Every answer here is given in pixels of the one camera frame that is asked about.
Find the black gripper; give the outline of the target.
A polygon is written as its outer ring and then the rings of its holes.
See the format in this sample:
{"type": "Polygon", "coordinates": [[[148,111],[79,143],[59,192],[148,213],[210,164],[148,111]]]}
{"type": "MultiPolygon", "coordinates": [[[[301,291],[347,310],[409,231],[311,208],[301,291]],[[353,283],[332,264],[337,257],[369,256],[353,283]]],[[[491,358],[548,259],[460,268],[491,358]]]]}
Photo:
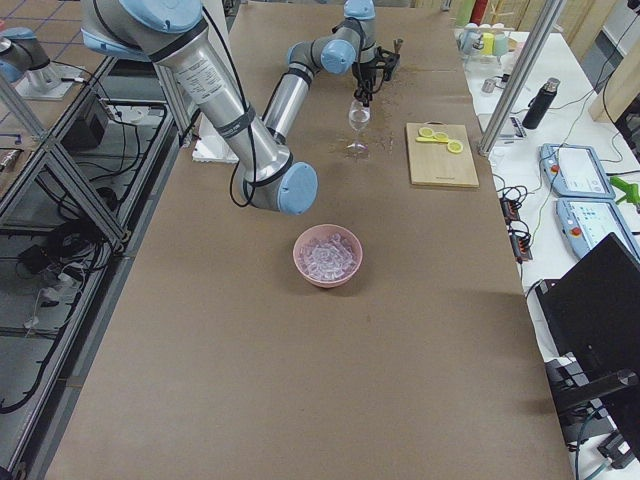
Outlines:
{"type": "Polygon", "coordinates": [[[390,81],[399,62],[400,54],[397,51],[381,46],[371,46],[361,51],[352,65],[352,74],[357,82],[354,99],[362,106],[369,106],[373,98],[371,90],[380,89],[376,87],[377,77],[380,76],[382,82],[390,81]]]}

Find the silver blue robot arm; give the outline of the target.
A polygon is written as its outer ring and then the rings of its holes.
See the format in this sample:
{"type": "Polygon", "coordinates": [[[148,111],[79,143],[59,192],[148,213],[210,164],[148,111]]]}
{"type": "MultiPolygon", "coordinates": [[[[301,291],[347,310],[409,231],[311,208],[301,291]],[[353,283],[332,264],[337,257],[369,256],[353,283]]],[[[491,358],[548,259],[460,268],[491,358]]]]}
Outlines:
{"type": "Polygon", "coordinates": [[[208,39],[214,22],[199,1],[84,1],[84,44],[103,55],[150,62],[171,71],[200,111],[238,157],[241,177],[231,185],[256,208],[300,215],[314,203],[318,177],[297,162],[285,141],[322,70],[351,72],[355,100],[369,106],[399,64],[397,49],[378,45],[371,1],[348,1],[331,35],[300,42],[288,51],[288,69],[264,115],[244,95],[229,53],[208,39]]]}
{"type": "Polygon", "coordinates": [[[26,78],[37,94],[48,94],[62,85],[59,70],[35,33],[26,27],[1,31],[1,74],[10,83],[26,78]]]}

